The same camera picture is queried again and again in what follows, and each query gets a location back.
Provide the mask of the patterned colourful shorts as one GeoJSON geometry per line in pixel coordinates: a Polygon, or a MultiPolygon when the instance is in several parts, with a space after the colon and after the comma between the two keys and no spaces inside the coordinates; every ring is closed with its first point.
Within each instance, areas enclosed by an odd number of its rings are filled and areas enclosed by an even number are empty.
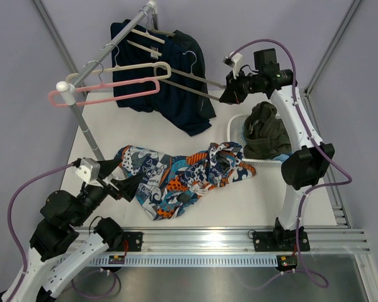
{"type": "Polygon", "coordinates": [[[215,188],[254,177],[256,170],[243,155],[240,144],[224,142],[190,156],[127,145],[115,158],[123,177],[134,180],[134,199],[153,220],[163,220],[181,216],[215,188]]]}

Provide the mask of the olive green shorts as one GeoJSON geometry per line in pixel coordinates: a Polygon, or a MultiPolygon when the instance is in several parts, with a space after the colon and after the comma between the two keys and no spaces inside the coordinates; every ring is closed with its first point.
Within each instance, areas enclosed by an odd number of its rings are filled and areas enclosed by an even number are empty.
{"type": "Polygon", "coordinates": [[[276,107],[267,101],[253,107],[243,124],[244,155],[248,159],[273,160],[292,153],[290,138],[276,107]]]}

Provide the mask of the pink hanger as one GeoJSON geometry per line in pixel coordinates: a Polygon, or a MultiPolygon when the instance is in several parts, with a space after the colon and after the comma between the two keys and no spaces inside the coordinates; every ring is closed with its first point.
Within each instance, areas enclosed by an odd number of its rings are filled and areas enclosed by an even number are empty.
{"type": "Polygon", "coordinates": [[[56,84],[55,90],[48,93],[47,99],[50,102],[50,104],[56,108],[62,108],[62,107],[67,107],[67,106],[72,106],[72,105],[89,106],[89,105],[94,105],[94,104],[117,102],[117,101],[122,101],[126,99],[150,96],[153,94],[157,94],[160,90],[161,90],[160,83],[154,77],[145,77],[145,78],[127,80],[127,81],[102,83],[98,85],[84,86],[84,87],[79,87],[79,88],[77,88],[73,84],[68,83],[66,81],[60,81],[56,84]],[[148,83],[152,84],[152,89],[150,90],[133,92],[130,94],[123,94],[120,96],[114,96],[109,91],[112,88],[133,86],[136,84],[148,84],[148,83]],[[87,101],[87,100],[77,101],[75,94],[83,93],[83,92],[87,92],[87,93],[93,92],[93,93],[100,93],[100,94],[105,93],[105,97],[95,99],[93,101],[87,101]]]}

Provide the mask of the light blue shorts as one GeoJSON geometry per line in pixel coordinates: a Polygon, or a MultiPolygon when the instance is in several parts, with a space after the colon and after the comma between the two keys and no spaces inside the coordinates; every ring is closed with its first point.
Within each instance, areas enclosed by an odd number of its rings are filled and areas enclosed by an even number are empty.
{"type": "Polygon", "coordinates": [[[285,161],[292,154],[292,146],[284,126],[243,126],[244,156],[255,160],[285,161]]]}

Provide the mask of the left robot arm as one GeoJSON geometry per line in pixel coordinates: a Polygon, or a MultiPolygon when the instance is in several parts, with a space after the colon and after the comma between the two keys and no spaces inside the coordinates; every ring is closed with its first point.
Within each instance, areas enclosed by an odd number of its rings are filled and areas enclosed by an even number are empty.
{"type": "Polygon", "coordinates": [[[103,252],[126,255],[141,250],[142,233],[125,232],[108,217],[98,222],[76,251],[66,255],[79,236],[76,229],[106,197],[132,201],[142,175],[115,179],[112,173],[121,162],[83,158],[59,167],[60,171],[75,167],[83,186],[77,196],[58,190],[47,197],[40,210],[43,220],[31,236],[28,250],[20,251],[23,265],[9,289],[0,293],[0,301],[55,301],[66,285],[103,252]]]}

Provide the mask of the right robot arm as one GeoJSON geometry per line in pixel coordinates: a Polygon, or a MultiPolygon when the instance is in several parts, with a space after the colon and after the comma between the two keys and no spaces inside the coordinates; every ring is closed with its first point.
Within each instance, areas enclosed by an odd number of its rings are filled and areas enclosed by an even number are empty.
{"type": "Polygon", "coordinates": [[[249,94],[265,94],[283,121],[292,154],[281,165],[287,187],[273,230],[253,231],[252,241],[257,252],[308,251],[309,239],[303,227],[308,190],[325,175],[335,149],[332,144],[323,142],[307,116],[297,87],[295,68],[282,70],[273,48],[255,52],[254,60],[256,73],[246,75],[241,70],[243,57],[239,52],[225,57],[224,63],[232,71],[226,77],[226,90],[220,101],[239,104],[249,94]]]}

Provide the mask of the white perforated plastic basket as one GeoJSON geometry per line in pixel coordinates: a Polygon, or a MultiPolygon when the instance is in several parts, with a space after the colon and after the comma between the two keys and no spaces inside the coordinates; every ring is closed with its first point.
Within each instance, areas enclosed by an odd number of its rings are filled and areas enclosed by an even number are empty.
{"type": "MultiPolygon", "coordinates": [[[[246,118],[246,115],[235,115],[229,120],[227,125],[228,141],[236,142],[243,147],[246,145],[243,135],[244,122],[246,118]]],[[[249,165],[252,165],[253,167],[280,167],[289,157],[290,154],[281,154],[270,160],[247,159],[246,157],[243,157],[243,161],[249,165]]]]}

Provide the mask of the metal clothes rack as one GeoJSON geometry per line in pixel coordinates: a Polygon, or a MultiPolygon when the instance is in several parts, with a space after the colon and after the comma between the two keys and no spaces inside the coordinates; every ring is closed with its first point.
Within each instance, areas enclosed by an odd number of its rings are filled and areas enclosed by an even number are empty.
{"type": "MultiPolygon", "coordinates": [[[[82,71],[80,71],[76,78],[72,81],[74,87],[78,87],[83,81],[90,76],[97,66],[101,65],[102,61],[111,54],[112,50],[149,14],[157,12],[157,2],[149,1],[139,10],[138,14],[131,19],[131,21],[126,25],[122,31],[120,31],[111,41],[106,44],[99,52],[98,56],[88,62],[82,71]]],[[[66,82],[58,82],[56,88],[61,88],[63,91],[60,92],[66,106],[74,114],[77,120],[78,126],[81,129],[88,145],[93,152],[93,155],[97,160],[104,160],[104,156],[96,143],[94,136],[91,133],[85,119],[82,116],[80,109],[76,103],[73,93],[71,92],[71,85],[66,82]]]]}

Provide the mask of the aluminium mounting rail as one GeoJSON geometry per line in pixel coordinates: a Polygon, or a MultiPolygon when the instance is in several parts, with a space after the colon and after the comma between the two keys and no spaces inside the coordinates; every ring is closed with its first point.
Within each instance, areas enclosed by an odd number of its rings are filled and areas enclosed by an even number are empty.
{"type": "MultiPolygon", "coordinates": [[[[307,230],[301,255],[368,254],[361,230],[307,230]]],[[[145,229],[127,232],[128,249],[98,252],[87,267],[276,267],[284,257],[296,256],[294,244],[274,248],[245,229],[145,229]]]]}

